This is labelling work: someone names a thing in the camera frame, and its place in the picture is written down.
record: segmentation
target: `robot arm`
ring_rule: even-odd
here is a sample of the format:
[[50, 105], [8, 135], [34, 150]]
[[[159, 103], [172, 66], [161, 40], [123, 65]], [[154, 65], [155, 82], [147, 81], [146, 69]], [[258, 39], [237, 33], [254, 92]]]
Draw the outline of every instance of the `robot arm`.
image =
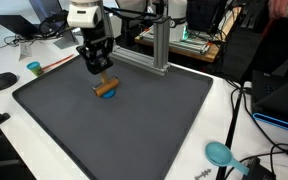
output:
[[113, 49], [113, 38], [106, 37], [102, 0], [71, 0], [67, 22], [79, 27], [84, 38], [76, 49], [84, 58], [87, 69], [98, 74], [113, 65], [108, 55]]

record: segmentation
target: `white desk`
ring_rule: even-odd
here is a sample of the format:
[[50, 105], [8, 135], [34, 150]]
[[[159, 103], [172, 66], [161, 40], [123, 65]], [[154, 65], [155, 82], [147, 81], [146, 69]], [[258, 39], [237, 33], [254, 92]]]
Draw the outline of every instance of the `white desk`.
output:
[[[246, 98], [248, 109], [251, 110], [251, 97], [247, 95]], [[288, 144], [287, 130], [269, 125], [261, 121], [257, 122], [274, 142]], [[252, 155], [269, 153], [271, 147], [272, 144], [264, 137], [264, 135], [256, 127], [255, 123], [252, 121], [251, 117], [247, 114], [244, 108], [244, 101], [242, 101], [231, 148], [234, 157], [237, 160], [241, 160]], [[261, 157], [260, 159], [261, 165], [266, 167], [268, 170], [271, 170], [269, 165], [269, 156]], [[274, 155], [273, 162], [277, 180], [288, 180], [288, 155]], [[228, 179], [241, 178], [242, 174], [234, 170]]]
[[[87, 179], [12, 97], [14, 90], [35, 78], [26, 69], [29, 62], [39, 61], [45, 66], [72, 53], [77, 55], [75, 48], [60, 50], [46, 41], [35, 42], [32, 45], [33, 57], [18, 61], [18, 53], [19, 47], [0, 49], [0, 73], [9, 71], [19, 76], [19, 81], [14, 86], [0, 91], [0, 112], [11, 115], [0, 128], [37, 179]], [[230, 92], [233, 89], [224, 80], [213, 78], [213, 86], [166, 177], [168, 180], [191, 180], [205, 169], [212, 169], [206, 179], [216, 177], [218, 168], [207, 161], [204, 147], [209, 141], [225, 142], [232, 118]]]

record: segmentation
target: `black mat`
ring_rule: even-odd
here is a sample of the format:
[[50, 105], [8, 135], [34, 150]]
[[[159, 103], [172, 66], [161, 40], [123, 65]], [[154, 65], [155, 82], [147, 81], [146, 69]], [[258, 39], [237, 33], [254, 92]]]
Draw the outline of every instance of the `black mat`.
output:
[[163, 179], [212, 79], [172, 67], [164, 77], [114, 62], [120, 84], [96, 97], [81, 57], [24, 85], [14, 98], [91, 179]]

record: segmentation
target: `blue spoon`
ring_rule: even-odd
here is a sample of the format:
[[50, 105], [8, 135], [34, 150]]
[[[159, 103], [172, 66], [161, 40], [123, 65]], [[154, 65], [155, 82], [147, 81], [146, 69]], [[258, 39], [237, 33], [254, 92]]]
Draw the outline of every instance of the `blue spoon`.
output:
[[206, 158], [215, 166], [233, 166], [243, 174], [247, 175], [249, 169], [234, 159], [230, 149], [219, 142], [210, 142], [205, 147]]

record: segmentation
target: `computer mouse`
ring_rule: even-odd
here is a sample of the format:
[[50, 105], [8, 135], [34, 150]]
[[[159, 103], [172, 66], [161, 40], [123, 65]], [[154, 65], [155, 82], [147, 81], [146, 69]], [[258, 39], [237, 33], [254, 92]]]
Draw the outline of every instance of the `computer mouse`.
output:
[[11, 72], [0, 74], [0, 91], [11, 87], [17, 82], [17, 76]]

